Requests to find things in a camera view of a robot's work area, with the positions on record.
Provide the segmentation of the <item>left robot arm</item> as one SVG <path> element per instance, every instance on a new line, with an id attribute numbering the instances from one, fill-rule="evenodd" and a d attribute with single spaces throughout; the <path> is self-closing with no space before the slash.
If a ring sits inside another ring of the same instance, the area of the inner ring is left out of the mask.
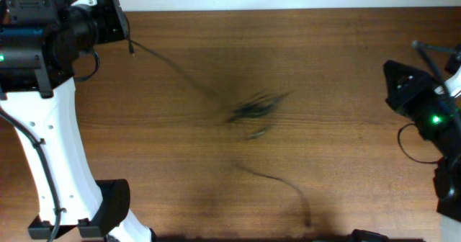
<path id="1" fill-rule="evenodd" d="M 130 210 L 125 179 L 96 180 L 76 119 L 73 69 L 101 44 L 126 40 L 119 0 L 1 0 L 1 117 L 16 130 L 35 181 L 34 240 L 154 241 Z"/>

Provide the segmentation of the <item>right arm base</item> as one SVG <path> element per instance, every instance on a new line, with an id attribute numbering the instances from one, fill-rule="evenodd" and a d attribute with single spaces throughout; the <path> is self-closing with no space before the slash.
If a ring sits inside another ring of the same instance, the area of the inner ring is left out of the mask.
<path id="1" fill-rule="evenodd" d="M 379 233 L 355 229 L 347 236 L 347 242 L 389 242 L 390 239 Z"/>

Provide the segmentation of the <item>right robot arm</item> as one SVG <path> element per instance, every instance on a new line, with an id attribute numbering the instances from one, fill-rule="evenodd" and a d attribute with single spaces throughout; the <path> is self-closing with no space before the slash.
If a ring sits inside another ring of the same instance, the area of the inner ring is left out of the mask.
<path id="1" fill-rule="evenodd" d="M 435 92 L 429 73 L 394 60 L 383 65 L 388 97 L 396 113 L 411 120 L 420 136 L 437 148 L 442 157 L 434 170 L 443 241 L 460 241 L 460 131 L 448 98 Z"/>

